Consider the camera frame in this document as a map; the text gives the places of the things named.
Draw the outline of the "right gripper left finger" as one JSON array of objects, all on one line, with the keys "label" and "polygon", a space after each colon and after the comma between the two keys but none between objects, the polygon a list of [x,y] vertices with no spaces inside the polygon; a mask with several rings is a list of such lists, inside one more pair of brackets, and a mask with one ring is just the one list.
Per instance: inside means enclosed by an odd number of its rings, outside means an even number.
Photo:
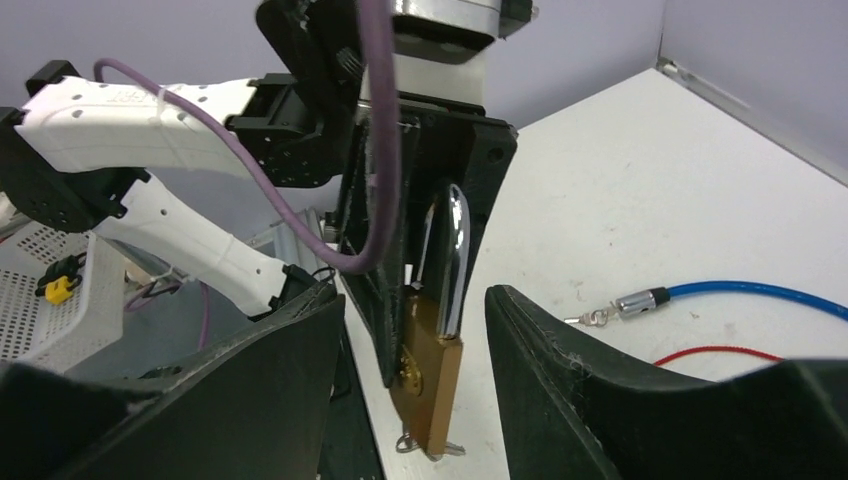
[{"label": "right gripper left finger", "polygon": [[312,286],[252,326],[139,378],[1,367],[5,479],[312,479],[345,299]]}]

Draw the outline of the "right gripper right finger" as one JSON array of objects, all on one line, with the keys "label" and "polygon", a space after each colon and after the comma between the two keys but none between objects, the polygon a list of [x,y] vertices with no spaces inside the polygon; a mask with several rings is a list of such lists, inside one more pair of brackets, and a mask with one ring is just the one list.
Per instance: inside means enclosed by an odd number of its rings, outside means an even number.
[{"label": "right gripper right finger", "polygon": [[847,364],[712,382],[564,324],[509,285],[484,299],[513,479],[843,479]]}]

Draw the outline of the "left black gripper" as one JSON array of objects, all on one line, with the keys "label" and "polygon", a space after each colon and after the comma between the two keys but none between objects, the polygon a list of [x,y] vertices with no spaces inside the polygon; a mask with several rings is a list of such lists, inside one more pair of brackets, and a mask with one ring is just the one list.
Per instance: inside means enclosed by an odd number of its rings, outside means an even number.
[{"label": "left black gripper", "polygon": [[367,108],[353,100],[331,108],[331,164],[341,174],[339,198],[331,225],[336,230],[332,266],[345,285],[377,356],[382,382],[390,387],[399,371],[404,335],[405,269],[420,256],[424,214],[431,196],[444,183],[464,193],[471,218],[469,262],[475,261],[497,194],[517,150],[517,133],[503,120],[489,118],[483,107],[464,105],[449,111],[400,102],[397,194],[393,230],[376,230],[377,246],[361,259],[370,217],[381,198],[370,184],[374,161],[370,153]]}]

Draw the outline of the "brass padlock short shackle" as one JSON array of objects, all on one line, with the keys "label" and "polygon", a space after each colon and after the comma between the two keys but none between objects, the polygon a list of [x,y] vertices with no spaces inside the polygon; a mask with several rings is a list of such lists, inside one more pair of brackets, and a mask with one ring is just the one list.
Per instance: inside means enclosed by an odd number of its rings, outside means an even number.
[{"label": "brass padlock short shackle", "polygon": [[424,214],[419,259],[406,289],[399,371],[390,395],[402,422],[400,454],[417,449],[431,461],[464,456],[448,440],[463,341],[462,312],[471,250],[471,218],[460,187],[444,183]]}]

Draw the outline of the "blue lock keys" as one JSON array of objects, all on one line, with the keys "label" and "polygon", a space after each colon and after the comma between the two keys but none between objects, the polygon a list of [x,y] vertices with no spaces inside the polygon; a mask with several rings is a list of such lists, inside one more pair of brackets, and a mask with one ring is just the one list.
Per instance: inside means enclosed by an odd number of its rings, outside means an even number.
[{"label": "blue lock keys", "polygon": [[619,312],[614,307],[606,307],[582,313],[576,317],[564,318],[563,323],[568,325],[583,325],[588,327],[604,327],[611,320],[616,319]]}]

